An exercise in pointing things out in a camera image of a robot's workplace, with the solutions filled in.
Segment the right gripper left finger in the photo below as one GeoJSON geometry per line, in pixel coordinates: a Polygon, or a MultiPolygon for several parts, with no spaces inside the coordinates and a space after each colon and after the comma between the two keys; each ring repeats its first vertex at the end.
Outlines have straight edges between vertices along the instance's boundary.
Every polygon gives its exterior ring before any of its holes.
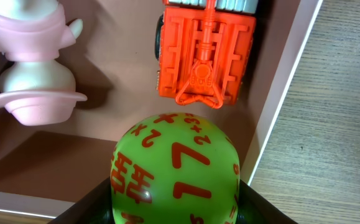
{"type": "Polygon", "coordinates": [[[113,224],[109,178],[48,224],[113,224]]]}

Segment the green numbered ball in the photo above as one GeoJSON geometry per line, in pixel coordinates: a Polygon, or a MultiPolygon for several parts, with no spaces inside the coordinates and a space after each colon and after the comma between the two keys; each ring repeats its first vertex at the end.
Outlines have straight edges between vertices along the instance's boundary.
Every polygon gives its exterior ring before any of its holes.
{"type": "Polygon", "coordinates": [[[132,126],[111,158],[116,223],[234,223],[239,158],[211,121],[191,113],[164,113],[132,126]]]}

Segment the pink pig toy figure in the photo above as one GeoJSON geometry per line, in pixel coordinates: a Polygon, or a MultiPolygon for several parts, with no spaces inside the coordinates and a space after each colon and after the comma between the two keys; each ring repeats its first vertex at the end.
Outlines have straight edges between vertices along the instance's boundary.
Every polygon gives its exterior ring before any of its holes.
{"type": "Polygon", "coordinates": [[[81,19],[66,23],[57,0],[0,0],[0,53],[13,63],[0,75],[0,108],[25,126],[68,120],[87,97],[56,59],[82,30],[81,19]]]}

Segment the red toy fire truck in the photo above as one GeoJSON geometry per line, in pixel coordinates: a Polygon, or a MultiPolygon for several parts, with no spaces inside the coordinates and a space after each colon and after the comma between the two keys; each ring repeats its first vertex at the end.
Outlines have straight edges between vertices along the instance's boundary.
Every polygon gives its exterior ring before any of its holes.
{"type": "Polygon", "coordinates": [[[258,0],[163,0],[155,33],[157,90],[178,105],[220,109],[238,100],[258,0]]]}

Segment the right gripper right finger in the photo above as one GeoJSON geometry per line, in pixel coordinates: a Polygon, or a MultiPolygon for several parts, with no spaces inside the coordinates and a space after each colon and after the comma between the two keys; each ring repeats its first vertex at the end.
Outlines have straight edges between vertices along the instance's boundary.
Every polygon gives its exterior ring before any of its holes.
{"type": "Polygon", "coordinates": [[[237,224],[297,224],[297,222],[240,180],[237,224]]]}

